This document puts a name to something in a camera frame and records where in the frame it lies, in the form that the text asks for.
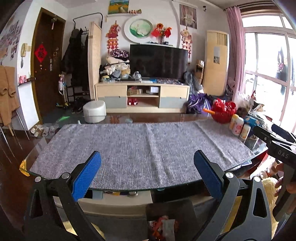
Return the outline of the black trash bin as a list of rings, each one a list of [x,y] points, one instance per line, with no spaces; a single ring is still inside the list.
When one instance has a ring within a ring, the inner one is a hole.
[[[145,207],[148,240],[191,240],[197,218],[190,200],[153,203]]]

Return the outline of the yellow lotion bottle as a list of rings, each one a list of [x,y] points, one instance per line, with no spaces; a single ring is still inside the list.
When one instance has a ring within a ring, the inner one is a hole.
[[[239,116],[237,114],[234,114],[232,116],[231,121],[230,121],[230,125],[229,125],[230,130],[233,130],[234,125],[236,124],[236,121],[237,121],[238,118],[239,118]]]

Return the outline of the red plastic basket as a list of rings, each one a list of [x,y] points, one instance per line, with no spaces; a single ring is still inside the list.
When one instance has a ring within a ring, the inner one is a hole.
[[[236,114],[237,108],[234,102],[218,98],[214,100],[211,111],[214,112],[214,114],[211,114],[213,120],[225,124],[231,121],[232,116]]]

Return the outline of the orange stick in basket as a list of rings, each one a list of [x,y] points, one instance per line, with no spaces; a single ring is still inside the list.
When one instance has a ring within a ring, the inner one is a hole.
[[[216,114],[214,111],[212,111],[210,109],[206,109],[206,108],[203,109],[203,112],[208,113],[208,114],[211,114],[211,115],[215,115]]]

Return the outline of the pink curtain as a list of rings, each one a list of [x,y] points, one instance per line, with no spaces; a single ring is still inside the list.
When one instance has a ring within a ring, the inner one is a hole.
[[[233,101],[244,90],[245,67],[245,32],[240,8],[232,6],[226,9],[231,37],[231,51],[234,60],[234,90]]]

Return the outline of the grey woven table mat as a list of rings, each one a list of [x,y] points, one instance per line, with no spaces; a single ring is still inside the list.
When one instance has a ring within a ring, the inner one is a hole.
[[[166,188],[201,179],[194,166],[197,150],[224,171],[254,157],[227,125],[213,120],[71,124],[55,134],[30,171],[48,179],[58,178],[98,151],[101,167],[91,188]]]

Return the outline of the purple bag on floor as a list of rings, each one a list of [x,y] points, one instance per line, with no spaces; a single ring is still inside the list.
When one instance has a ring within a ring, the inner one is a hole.
[[[187,113],[202,114],[203,109],[211,109],[213,100],[204,93],[190,94],[186,103]]]

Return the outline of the beige standing air conditioner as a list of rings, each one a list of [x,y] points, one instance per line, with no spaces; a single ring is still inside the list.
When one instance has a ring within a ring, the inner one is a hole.
[[[205,43],[203,90],[208,95],[223,96],[229,67],[229,34],[208,30]]]

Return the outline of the beige TV cabinet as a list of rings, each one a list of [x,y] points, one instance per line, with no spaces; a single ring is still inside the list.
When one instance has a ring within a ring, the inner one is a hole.
[[[108,113],[185,113],[189,86],[140,81],[100,82],[96,100]]]

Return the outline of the brown coat on chair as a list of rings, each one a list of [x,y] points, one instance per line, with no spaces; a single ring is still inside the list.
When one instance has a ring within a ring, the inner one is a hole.
[[[11,124],[12,112],[20,107],[15,86],[15,68],[1,65],[1,123]]]

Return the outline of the pile of clothes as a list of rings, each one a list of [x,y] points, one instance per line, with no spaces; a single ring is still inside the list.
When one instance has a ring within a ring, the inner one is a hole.
[[[106,64],[100,67],[101,82],[142,81],[141,74],[130,69],[130,53],[115,49],[106,56]]]

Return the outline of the black television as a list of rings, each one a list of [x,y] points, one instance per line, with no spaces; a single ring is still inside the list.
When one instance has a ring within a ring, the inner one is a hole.
[[[188,51],[166,45],[130,45],[131,73],[145,78],[182,79],[187,71]]]

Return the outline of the cream folding screen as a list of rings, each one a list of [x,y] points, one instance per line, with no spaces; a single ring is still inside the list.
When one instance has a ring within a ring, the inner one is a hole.
[[[99,82],[101,35],[102,29],[95,22],[90,22],[88,34],[88,79],[91,100],[96,100],[95,85]]]

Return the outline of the red door decoration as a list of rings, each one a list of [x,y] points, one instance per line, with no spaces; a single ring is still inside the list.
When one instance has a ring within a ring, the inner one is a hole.
[[[41,43],[37,49],[35,49],[34,51],[35,57],[37,58],[37,60],[42,63],[44,61],[44,59],[46,58],[46,56],[48,55],[48,52],[45,48],[45,46],[43,45],[43,43]]]

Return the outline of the round green wall picture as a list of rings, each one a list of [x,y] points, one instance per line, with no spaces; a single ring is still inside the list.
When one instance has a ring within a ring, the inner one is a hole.
[[[129,18],[124,25],[125,36],[133,43],[145,44],[151,42],[153,24],[149,19],[141,16],[133,16]]]

